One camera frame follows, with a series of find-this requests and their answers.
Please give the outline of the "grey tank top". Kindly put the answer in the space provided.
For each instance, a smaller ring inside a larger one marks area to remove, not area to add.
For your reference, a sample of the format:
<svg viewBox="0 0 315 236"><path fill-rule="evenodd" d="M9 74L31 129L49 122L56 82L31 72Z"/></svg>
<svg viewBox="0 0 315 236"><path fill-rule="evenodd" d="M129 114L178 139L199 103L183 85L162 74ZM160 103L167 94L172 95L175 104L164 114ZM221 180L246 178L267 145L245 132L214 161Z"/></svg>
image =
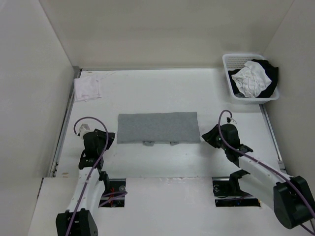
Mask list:
<svg viewBox="0 0 315 236"><path fill-rule="evenodd" d="M196 112L119 114L118 144L198 144Z"/></svg>

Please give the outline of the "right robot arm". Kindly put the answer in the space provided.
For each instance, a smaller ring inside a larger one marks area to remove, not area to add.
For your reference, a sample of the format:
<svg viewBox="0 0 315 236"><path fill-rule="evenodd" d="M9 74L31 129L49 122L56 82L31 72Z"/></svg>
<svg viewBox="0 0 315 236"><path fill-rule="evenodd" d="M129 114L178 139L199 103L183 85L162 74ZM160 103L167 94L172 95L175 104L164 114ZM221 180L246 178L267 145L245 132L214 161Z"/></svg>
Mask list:
<svg viewBox="0 0 315 236"><path fill-rule="evenodd" d="M249 156L253 150L242 144L233 124L215 125L202 135L205 142L224 151L239 170L232 173L228 189L233 194L249 193L265 203L287 229L302 226L315 217L315 200L307 181L292 177Z"/></svg>

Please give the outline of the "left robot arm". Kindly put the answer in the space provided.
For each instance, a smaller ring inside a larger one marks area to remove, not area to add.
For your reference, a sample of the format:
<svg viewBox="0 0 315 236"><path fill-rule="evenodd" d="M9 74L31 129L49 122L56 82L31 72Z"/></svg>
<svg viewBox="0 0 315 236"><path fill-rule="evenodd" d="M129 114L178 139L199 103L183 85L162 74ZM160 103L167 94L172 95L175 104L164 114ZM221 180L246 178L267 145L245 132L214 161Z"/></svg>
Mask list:
<svg viewBox="0 0 315 236"><path fill-rule="evenodd" d="M84 143L78 165L79 176L67 209L56 217L59 236L97 236L94 213L101 196L110 192L108 174L102 170L103 154L111 147L115 133L98 129L91 131L87 124L82 124L79 136Z"/></svg>

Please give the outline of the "folded white tank top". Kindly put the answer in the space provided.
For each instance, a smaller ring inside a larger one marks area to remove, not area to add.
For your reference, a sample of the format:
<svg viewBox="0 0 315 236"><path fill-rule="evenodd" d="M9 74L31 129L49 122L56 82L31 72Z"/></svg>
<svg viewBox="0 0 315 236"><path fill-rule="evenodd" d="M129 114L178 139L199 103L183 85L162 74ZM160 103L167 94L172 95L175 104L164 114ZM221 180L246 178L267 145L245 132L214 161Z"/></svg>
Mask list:
<svg viewBox="0 0 315 236"><path fill-rule="evenodd" d="M74 80L75 102L89 101L101 98L100 79L93 76L77 78Z"/></svg>

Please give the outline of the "white tank top in basket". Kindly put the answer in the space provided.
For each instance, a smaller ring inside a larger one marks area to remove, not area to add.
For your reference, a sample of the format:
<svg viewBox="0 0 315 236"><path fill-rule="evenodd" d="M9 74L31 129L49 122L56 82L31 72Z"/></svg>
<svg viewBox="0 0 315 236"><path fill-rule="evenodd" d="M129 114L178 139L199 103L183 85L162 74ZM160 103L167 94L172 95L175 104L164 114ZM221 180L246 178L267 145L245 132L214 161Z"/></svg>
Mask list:
<svg viewBox="0 0 315 236"><path fill-rule="evenodd" d="M241 69L229 71L229 78L234 94L243 98L258 98L272 83L263 66L253 60Z"/></svg>

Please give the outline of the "black tank top in basket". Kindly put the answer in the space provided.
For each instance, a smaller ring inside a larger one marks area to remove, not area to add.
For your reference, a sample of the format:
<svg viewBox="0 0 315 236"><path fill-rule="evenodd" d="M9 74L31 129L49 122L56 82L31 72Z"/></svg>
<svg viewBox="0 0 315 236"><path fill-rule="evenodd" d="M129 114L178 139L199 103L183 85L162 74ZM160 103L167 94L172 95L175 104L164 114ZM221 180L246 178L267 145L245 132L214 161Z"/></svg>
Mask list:
<svg viewBox="0 0 315 236"><path fill-rule="evenodd" d="M275 87L277 87L278 78L279 78L279 68L272 66L267 60L257 60L257 59L252 59L252 60L260 63L265 69L268 77L272 80L272 83L267 88L267 90L262 92L260 96L258 97L258 98L268 98L273 94Z"/></svg>

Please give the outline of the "white plastic laundry basket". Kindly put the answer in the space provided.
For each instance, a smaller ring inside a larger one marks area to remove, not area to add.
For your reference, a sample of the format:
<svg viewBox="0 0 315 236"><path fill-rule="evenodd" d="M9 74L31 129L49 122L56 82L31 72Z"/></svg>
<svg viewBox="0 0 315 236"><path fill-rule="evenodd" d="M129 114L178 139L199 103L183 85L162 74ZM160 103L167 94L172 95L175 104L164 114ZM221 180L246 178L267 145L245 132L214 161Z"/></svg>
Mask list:
<svg viewBox="0 0 315 236"><path fill-rule="evenodd" d="M244 64L247 61L251 61L252 59L265 60L264 56L259 55L259 54L253 54L253 53L232 53L232 54L224 54L222 56L222 61L223 61L224 69L225 69L226 79L229 86L230 97L231 97L232 103L244 104L244 105L249 105L249 104L260 105L260 104L267 103L269 101L275 101L280 96L277 87L275 87L273 94L268 98L244 98L244 97L237 97L234 94L229 72L234 71L236 69L239 69L239 70L242 69L244 67Z"/></svg>

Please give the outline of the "left metal table rail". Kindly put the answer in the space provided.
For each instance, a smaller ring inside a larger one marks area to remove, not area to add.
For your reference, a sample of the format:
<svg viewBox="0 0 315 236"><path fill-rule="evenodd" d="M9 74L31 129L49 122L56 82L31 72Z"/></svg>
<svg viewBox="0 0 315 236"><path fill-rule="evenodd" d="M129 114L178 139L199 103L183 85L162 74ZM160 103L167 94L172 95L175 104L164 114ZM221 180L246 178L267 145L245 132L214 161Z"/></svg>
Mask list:
<svg viewBox="0 0 315 236"><path fill-rule="evenodd" d="M74 70L74 77L72 80L72 85L70 88L69 97L68 97L67 105L65 108L65 113L64 113L61 129L60 129L60 133L58 136L58 141L55 147L52 163L50 165L50 169L47 174L47 177L56 176L57 168L59 165L59 159L60 159L60 155L61 155L61 151L62 151L62 147L63 147L63 143L64 143L64 139L65 139L65 135L67 132L67 127L68 127L68 123L69 123L69 119L71 115L71 110L74 103L74 80L81 76L82 68L80 68L79 66L73 66L72 68Z"/></svg>

